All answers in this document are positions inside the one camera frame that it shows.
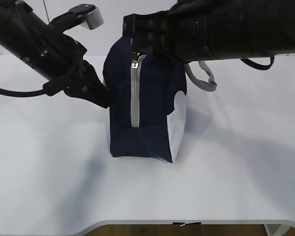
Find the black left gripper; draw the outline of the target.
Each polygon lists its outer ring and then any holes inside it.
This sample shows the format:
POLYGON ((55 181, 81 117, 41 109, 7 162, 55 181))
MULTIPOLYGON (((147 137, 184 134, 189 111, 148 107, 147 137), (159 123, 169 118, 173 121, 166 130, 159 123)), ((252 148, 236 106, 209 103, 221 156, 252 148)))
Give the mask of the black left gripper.
POLYGON ((43 51, 44 75, 48 82, 43 85, 43 90, 48 96, 63 91, 69 97, 109 108, 109 92, 94 67, 84 60, 86 52, 81 43, 68 35, 48 35, 43 51))

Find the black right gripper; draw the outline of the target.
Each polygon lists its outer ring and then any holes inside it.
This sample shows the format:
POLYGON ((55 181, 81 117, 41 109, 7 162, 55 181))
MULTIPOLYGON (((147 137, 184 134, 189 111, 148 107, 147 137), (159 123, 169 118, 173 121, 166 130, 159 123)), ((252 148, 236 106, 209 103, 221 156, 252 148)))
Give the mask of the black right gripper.
POLYGON ((129 38, 134 54, 153 55, 177 60, 169 41, 168 11, 123 17, 122 36, 129 38))

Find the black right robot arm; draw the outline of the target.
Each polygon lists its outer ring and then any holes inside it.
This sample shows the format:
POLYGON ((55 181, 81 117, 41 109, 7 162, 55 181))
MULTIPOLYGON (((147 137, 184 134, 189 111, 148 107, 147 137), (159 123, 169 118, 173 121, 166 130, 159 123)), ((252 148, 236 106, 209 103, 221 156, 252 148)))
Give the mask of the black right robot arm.
POLYGON ((123 19, 132 50, 181 63, 295 54, 295 0, 179 0, 123 19))

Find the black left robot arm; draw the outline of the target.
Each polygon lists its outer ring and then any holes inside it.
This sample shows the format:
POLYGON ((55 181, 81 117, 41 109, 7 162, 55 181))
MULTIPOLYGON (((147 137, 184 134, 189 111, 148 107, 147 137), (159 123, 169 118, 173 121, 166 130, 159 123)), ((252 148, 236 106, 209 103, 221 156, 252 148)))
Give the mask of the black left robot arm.
POLYGON ((98 7, 77 5, 43 22, 23 0, 0 0, 0 45, 46 79, 42 89, 28 92, 0 88, 0 95, 18 98, 67 96, 108 108, 110 95, 94 67, 84 59, 87 49, 65 34, 83 25, 89 30, 103 25, 98 7))

